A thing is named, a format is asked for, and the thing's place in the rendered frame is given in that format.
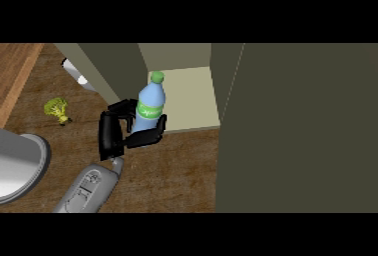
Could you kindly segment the green broccoli floret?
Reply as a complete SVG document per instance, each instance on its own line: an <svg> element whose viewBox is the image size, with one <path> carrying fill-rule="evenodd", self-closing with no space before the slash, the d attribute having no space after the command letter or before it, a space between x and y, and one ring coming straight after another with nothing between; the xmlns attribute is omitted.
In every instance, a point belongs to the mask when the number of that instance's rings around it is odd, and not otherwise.
<svg viewBox="0 0 378 256"><path fill-rule="evenodd" d="M62 97L51 99L45 104L45 114L58 118L59 125L64 126L73 119L67 116L68 102Z"/></svg>

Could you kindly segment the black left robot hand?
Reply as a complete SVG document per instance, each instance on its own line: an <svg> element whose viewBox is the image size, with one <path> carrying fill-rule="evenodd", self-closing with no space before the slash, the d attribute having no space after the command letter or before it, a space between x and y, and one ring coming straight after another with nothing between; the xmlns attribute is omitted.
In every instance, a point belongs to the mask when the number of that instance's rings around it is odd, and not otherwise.
<svg viewBox="0 0 378 256"><path fill-rule="evenodd" d="M101 114L98 145L102 161L123 156L124 149L149 146L163 139L167 122L166 114L161 115L158 123L151 129L132 131L136 106L136 99L124 99L110 105L108 110Z"/></svg>

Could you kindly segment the olive green cabinet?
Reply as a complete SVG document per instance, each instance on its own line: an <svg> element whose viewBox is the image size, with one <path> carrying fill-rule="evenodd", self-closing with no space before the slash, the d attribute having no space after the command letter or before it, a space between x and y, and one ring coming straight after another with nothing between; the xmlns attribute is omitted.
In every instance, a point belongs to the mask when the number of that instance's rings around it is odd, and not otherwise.
<svg viewBox="0 0 378 256"><path fill-rule="evenodd" d="M220 127L207 44L59 43L56 48L113 104L136 99L163 73L170 133Z"/></svg>

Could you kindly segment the blue water bottle green cap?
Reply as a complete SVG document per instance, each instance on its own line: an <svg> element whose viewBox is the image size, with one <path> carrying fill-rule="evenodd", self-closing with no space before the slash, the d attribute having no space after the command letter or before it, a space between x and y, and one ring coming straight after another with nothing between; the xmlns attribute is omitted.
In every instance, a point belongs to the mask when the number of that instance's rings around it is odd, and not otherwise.
<svg viewBox="0 0 378 256"><path fill-rule="evenodd" d="M164 78L164 73L154 71L151 82L139 92L136 121L132 132L152 129L157 126L166 104L166 92L163 88Z"/></svg>

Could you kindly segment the grey metal pot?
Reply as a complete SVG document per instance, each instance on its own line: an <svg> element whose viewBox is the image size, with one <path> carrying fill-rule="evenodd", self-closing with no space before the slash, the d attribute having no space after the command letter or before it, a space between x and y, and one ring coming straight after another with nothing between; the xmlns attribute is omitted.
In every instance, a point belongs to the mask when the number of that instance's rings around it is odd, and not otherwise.
<svg viewBox="0 0 378 256"><path fill-rule="evenodd" d="M0 129L0 205L18 200L37 186L51 164L48 140L36 134Z"/></svg>

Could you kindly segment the dark olive cabinet door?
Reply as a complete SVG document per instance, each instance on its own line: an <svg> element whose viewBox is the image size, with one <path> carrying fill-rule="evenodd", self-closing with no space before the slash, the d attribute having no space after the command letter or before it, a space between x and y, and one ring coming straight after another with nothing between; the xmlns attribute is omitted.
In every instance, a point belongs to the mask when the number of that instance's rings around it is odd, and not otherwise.
<svg viewBox="0 0 378 256"><path fill-rule="evenodd" d="M245 46L216 209L378 212L378 44Z"/></svg>

